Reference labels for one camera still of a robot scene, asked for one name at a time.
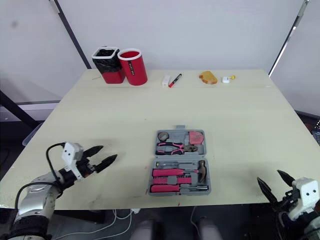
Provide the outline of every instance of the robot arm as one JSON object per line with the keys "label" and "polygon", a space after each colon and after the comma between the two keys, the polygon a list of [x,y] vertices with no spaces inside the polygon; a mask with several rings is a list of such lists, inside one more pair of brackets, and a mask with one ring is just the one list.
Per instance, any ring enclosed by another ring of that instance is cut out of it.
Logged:
{"label": "robot arm", "polygon": [[54,213],[56,199],[63,190],[74,185],[75,181],[88,177],[93,172],[99,173],[112,164],[117,155],[104,159],[98,165],[91,165],[88,157],[95,155],[103,146],[94,146],[86,151],[78,143],[66,142],[63,146],[62,158],[67,164],[59,171],[35,178],[28,187],[25,198],[16,208],[18,213],[10,229],[10,233],[2,236],[5,240],[50,240],[47,235],[49,220]]}
{"label": "robot arm", "polygon": [[320,199],[318,182],[306,177],[295,180],[281,170],[278,170],[278,173],[283,181],[292,187],[279,202],[272,194],[271,188],[259,177],[257,180],[273,210],[279,214],[282,227],[288,231],[294,229],[294,233],[300,229],[302,238],[297,239],[320,240],[320,215],[315,211]]}

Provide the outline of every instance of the wall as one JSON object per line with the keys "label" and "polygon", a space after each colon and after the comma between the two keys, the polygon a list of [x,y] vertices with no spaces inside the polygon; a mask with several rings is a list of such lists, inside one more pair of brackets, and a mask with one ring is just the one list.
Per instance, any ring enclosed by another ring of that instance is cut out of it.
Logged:
{"label": "wall", "polygon": [[320,1],[311,0],[271,79],[295,110],[320,116]]}
{"label": "wall", "polygon": [[13,101],[61,100],[86,69],[49,1],[0,1],[0,88]]}
{"label": "wall", "polygon": [[59,0],[88,59],[108,45],[141,49],[150,69],[267,72],[302,2]]}

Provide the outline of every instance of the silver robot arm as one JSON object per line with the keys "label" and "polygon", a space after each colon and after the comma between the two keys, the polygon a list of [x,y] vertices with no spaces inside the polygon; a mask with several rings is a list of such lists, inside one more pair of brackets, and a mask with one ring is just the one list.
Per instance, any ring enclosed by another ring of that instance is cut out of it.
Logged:
{"label": "silver robot arm", "polygon": [[[87,158],[95,155],[103,146],[94,146],[84,151],[78,143],[59,144],[63,146],[62,158],[67,164],[66,167],[39,176],[19,190],[15,203],[18,213],[10,232],[2,235],[1,239],[50,240],[51,236],[47,235],[47,230],[55,210],[56,199],[65,189],[73,186],[75,181],[86,178],[93,172],[101,172],[117,158],[117,155],[112,155],[98,165],[91,165]],[[20,193],[24,188],[27,188],[27,194],[18,205]]]}

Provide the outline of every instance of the bread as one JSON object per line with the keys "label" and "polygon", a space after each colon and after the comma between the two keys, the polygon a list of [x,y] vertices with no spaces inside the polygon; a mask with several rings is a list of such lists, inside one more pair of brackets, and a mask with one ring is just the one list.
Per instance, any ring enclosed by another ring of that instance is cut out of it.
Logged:
{"label": "bread", "polygon": [[199,75],[199,78],[205,84],[216,84],[218,82],[218,79],[210,71],[204,71]]}

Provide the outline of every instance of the red cylindrical container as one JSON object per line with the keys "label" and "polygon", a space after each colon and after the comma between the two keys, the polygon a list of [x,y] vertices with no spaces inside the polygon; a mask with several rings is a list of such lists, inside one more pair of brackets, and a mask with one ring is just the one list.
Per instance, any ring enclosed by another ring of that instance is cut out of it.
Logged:
{"label": "red cylindrical container", "polygon": [[146,68],[139,49],[123,49],[118,52],[118,58],[131,85],[138,86],[147,82]]}
{"label": "red cylindrical container", "polygon": [[124,70],[117,53],[119,48],[114,46],[99,47],[92,54],[92,61],[107,84],[122,84],[125,79]]}

